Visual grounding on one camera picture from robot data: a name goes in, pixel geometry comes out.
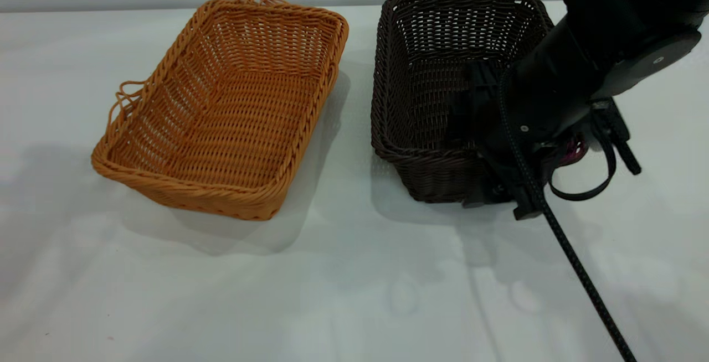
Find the basket rim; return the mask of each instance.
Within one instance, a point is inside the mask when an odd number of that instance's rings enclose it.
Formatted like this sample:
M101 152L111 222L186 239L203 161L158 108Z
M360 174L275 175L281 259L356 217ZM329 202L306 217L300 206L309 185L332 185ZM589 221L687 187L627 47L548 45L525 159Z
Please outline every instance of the basket rim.
M220 11L223 7L230 7L232 9L256 9L257 11L269 12L271 14L274 12L300 14L303 17L311 17L313 14L317 14L322 17L322 19L332 19L339 24L339 28L334 31L334 37L332 37L328 46L331 50L328 52L327 61L325 62L326 70L321 73L320 86L312 96L310 105L306 108L303 117L299 119L301 129L299 129L297 135L294 136L289 151L286 153L283 163L276 171L276 175L271 181L258 188L247 188L237 185L180 180L149 170L129 168L109 160L108 155L111 150L113 150L119 140L122 139L122 135L124 135L129 125L133 123L136 117L139 117L142 108L147 105L147 100L149 100L150 97L154 95L155 90L162 85L170 69L179 61L179 57L192 39L191 29L202 27L212 14ZM265 6L264 4L250 3L246 0L210 0L203 3L202 6L198 7L195 11L192 18L188 20L187 24L185 24L182 31L180 31L177 39L175 39L172 46L169 47L165 56L163 56L157 65L157 69L145 80L142 89L134 94L138 95L137 100L132 102L135 103L134 112L126 118L124 117L125 112L121 111L116 119L109 124L106 133L104 133L91 154L91 162L94 169L101 175L122 183L138 180L141 183L141 187L157 187L164 190L169 188L170 191L179 193L203 193L204 191L210 191L210 194L218 193L221 196L250 196L251 198L256 196L259 199L265 200L267 196L284 190L284 188L287 188L292 182L293 175L287 174L297 170L299 167L302 156L298 158L298 153L301 152L301 148L303 148L302 153L304 153L304 149L307 148L312 130L314 130L317 118L322 110L324 99L328 97L337 80L339 63L348 36L349 24L347 20L341 16L341 14L321 7L300 6L299 4L291 3L277 3L271 6ZM256 200L253 199L243 201L254 201L256 203Z
M414 1L419 0L386 0L382 4L382 16L379 19L378 33L382 31L382 29L389 31L395 27L394 20L387 20L390 18L389 15L395 12L393 7L397 6L401 2ZM522 1L531 4L535 11L534 16L536 16L537 19L545 25L544 27L547 31L554 27L554 23L549 18L544 2L541 0ZM375 69L374 72L375 82L377 81L378 69L379 68ZM388 82L390 79L390 76L388 75L388 65L386 69L382 70L382 73L383 74L380 75L380 78L383 80L385 87L388 87ZM393 143L389 138L390 129L387 125L387 118L384 115L382 115L382 117L376 117L376 115L378 115L377 110L379 109L376 109L375 107L383 107L383 105L386 104L386 100L387 96L385 92L380 92L379 97L377 97L377 93L375 92L375 97L372 99L372 147L375 148L377 155L382 157L384 160L394 164L425 164L426 161L423 161L422 158L427 159L427 161L430 158L442 158L450 162L470 160L471 158L477 157L478 152L475 149L428 149L398 147L398 145L395 145L395 143Z

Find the black cable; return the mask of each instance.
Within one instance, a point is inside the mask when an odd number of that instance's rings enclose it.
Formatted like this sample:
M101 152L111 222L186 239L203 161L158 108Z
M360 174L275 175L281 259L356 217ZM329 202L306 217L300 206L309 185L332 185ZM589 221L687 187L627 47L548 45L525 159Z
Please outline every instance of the black cable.
M532 193L532 200L535 201L537 207L542 210L542 213L544 214L545 218L547 218L547 221L549 223L549 226L551 226L552 228L554 236L557 237L559 245L562 247L562 250L564 250L564 253L567 255L569 263L574 268L574 271L576 272L580 283L585 289L585 292L588 294L588 298L590 298L590 301L595 307L595 311L598 312L600 320L605 325L605 328L608 330L608 334L610 334L611 339L613 339L615 346L618 348L618 352L620 352L620 355L623 357L623 360L625 360L625 362L636 362L635 356L630 350L628 343L623 338L623 335L618 329L618 326L615 324L613 317L610 316L610 312L608 312L608 309L605 307L603 299L600 297L600 294L598 294L597 289L595 289L595 285L593 284L592 280L585 271L585 268L583 268L583 264L578 259L578 256L574 251L574 247L571 243L569 243L569 239L567 239L567 236L564 233L564 229L562 229L559 224L559 221L557 221L556 216L554 216L552 209L547 204L547 201L544 198L544 192L542 190L542 187L535 179L535 176L532 172L532 168L525 160L524 155L522 155L522 151L520 149L519 144L517 143L515 133L512 131L509 119L507 118L506 97L507 88L509 87L509 80L511 74L515 70L516 67L514 65L509 69L505 70L500 80L499 91L501 122L507 134L507 140L510 143L512 154L514 154L515 160L517 160L517 165L519 166L520 171L522 171L522 175L525 179L525 182L527 183L527 187L529 187Z

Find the woven rattan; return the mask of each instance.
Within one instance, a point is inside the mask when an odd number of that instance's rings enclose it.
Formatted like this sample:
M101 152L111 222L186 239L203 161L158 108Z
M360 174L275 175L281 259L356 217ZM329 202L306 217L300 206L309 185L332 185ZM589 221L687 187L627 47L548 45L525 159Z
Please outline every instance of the woven rattan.
M553 27L540 0L387 0L377 31L372 146L418 201L462 201L484 175L473 142L446 148L465 64L521 59Z
M347 32L326 9L206 2L149 79L121 85L94 168L162 205L271 218L335 84ZM141 88L127 93L129 84Z

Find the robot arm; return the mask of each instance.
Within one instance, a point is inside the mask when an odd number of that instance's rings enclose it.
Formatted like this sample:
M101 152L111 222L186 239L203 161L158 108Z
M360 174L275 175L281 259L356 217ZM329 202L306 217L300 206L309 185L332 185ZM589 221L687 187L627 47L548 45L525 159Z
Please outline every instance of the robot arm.
M540 149L564 144L569 128L592 110L615 122L616 147L633 161L623 143L630 138L612 97L682 59L698 44L709 0L564 0L567 16L537 48L517 62L506 84L506 113L522 153L540 182L548 176ZM485 157L491 187L504 188L520 208L518 219L539 215L517 171L498 98L473 95L473 135ZM631 168L640 173L640 166ZM479 195L484 203L499 198Z

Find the screw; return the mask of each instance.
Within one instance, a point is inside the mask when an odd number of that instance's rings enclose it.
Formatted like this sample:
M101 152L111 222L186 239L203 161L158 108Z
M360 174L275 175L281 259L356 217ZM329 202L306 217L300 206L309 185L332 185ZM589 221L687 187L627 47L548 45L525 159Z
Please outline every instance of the screw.
M590 106L596 110L608 109L608 107L610 107L610 102L608 102L608 100L600 100L592 103Z
M507 190L505 189L505 187L504 187L503 185L497 185L496 187L494 187L494 188L492 189L492 193L493 193L493 195L495 195L495 196L504 195L504 193L505 193L506 191L507 191Z

